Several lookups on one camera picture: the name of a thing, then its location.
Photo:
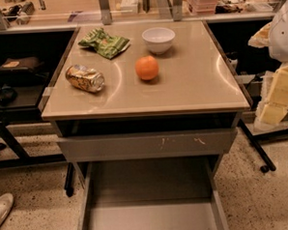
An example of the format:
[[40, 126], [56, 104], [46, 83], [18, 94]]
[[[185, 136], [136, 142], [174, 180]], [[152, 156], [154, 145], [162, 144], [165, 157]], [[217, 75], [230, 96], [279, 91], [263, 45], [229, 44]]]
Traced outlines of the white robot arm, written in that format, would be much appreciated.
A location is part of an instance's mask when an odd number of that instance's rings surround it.
[[270, 57], [280, 62], [275, 72], [264, 74], [254, 120], [254, 127], [259, 131], [273, 129], [288, 113], [288, 0], [247, 44], [256, 48], [266, 46]]

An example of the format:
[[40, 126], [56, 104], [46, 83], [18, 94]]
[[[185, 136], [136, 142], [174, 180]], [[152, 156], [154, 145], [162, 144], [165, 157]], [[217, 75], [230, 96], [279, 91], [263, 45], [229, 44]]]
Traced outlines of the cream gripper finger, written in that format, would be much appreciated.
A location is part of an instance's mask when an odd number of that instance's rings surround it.
[[278, 127], [288, 113], [288, 63], [275, 72], [265, 72], [260, 97], [254, 128], [265, 131]]
[[263, 48], [269, 46], [269, 33], [271, 30], [271, 24], [268, 22], [260, 30], [257, 31], [247, 42], [249, 46], [256, 48]]

